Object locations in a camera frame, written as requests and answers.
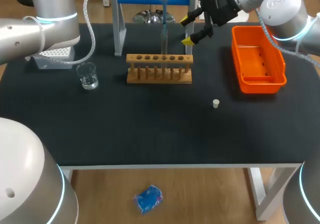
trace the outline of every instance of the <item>cable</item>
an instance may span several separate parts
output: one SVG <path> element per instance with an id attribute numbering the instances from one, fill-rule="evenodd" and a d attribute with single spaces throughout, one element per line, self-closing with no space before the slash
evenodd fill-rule
<path id="1" fill-rule="evenodd" d="M 315 66 L 317 66 L 318 68 L 320 68 L 320 64 L 319 64 L 317 61 L 315 61 L 315 60 L 313 60 L 312 58 L 310 58 L 308 55 L 303 55 L 303 54 L 300 54 L 300 53 L 299 53 L 299 54 L 296 54 L 296 52 L 292 52 L 292 51 L 286 50 L 286 49 L 278 46 L 278 45 L 274 42 L 274 40 L 271 38 L 270 34 L 268 33 L 268 30 L 267 30 L 267 28 L 266 28 L 266 26 L 265 26 L 264 21 L 263 21 L 262 18 L 261 18 L 261 15 L 260 15 L 259 10 L 256 9 L 255 12 L 256 12 L 256 14 L 257 14 L 257 16 L 258 16 L 260 25 L 262 26 L 262 29 L 263 29 L 266 37 L 268 38 L 269 42 L 273 45 L 273 47 L 277 48 L 278 50 L 280 50 L 280 51 L 283 52 L 283 53 L 287 53 L 287 54 L 290 54 L 290 55 L 292 55 L 292 56 L 296 56 L 296 57 L 298 57 L 298 58 L 305 59 L 305 60 L 311 62 L 312 64 L 314 64 Z"/>
<path id="2" fill-rule="evenodd" d="M 54 59 L 54 58 L 50 58 L 50 57 L 46 57 L 46 56 L 43 56 L 43 55 L 39 55 L 39 54 L 36 54 L 34 55 L 34 57 L 36 58 L 41 58 L 41 59 L 47 59 L 47 60 L 50 60 L 50 61 L 54 61 L 56 63 L 60 63 L 60 64 L 69 64 L 69 65 L 74 65 L 74 64 L 79 64 L 79 63 L 82 63 L 86 60 L 88 60 L 92 54 L 94 53 L 95 51 L 95 47 L 96 47 L 96 38 L 95 38 L 95 33 L 92 29 L 92 26 L 91 26 L 91 23 L 90 23 L 90 20 L 89 20 L 89 16 L 88 16 L 88 10 L 87 10 L 87 5 L 88 5 L 88 0 L 84 0 L 84 3 L 83 3 L 83 14 L 84 14 L 84 19 L 85 19 L 85 22 L 88 26 L 88 29 L 89 29 L 89 33 L 90 33 L 90 36 L 91 36 L 91 49 L 90 49 L 90 52 L 82 59 L 80 60 L 77 60 L 77 61 L 63 61 L 63 60 L 58 60 L 58 59 Z"/>

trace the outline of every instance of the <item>small white cap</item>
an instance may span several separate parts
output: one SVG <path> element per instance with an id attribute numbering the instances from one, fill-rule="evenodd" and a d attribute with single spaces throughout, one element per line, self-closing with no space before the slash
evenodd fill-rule
<path id="1" fill-rule="evenodd" d="M 215 99 L 213 102 L 213 107 L 218 108 L 219 104 L 220 104 L 220 101 L 218 99 Z"/>

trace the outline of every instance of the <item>blue package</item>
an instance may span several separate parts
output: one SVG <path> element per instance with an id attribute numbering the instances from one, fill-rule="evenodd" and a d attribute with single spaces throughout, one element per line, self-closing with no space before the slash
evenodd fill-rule
<path id="1" fill-rule="evenodd" d="M 159 205 L 163 200 L 162 192 L 156 186 L 151 185 L 147 190 L 133 197 L 134 203 L 145 214 Z"/>

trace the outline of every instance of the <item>orange container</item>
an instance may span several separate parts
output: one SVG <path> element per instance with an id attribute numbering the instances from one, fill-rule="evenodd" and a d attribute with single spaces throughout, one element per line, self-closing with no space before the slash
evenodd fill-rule
<path id="1" fill-rule="evenodd" d="M 234 26 L 232 55 L 243 93 L 276 93 L 286 84 L 284 58 L 261 26 Z"/>

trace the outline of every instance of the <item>small glass cup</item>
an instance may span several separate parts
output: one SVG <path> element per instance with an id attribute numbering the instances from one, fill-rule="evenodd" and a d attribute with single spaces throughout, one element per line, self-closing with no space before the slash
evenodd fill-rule
<path id="1" fill-rule="evenodd" d="M 84 89 L 93 90 L 98 87 L 96 66 L 93 63 L 82 63 L 78 65 L 76 70 Z"/>

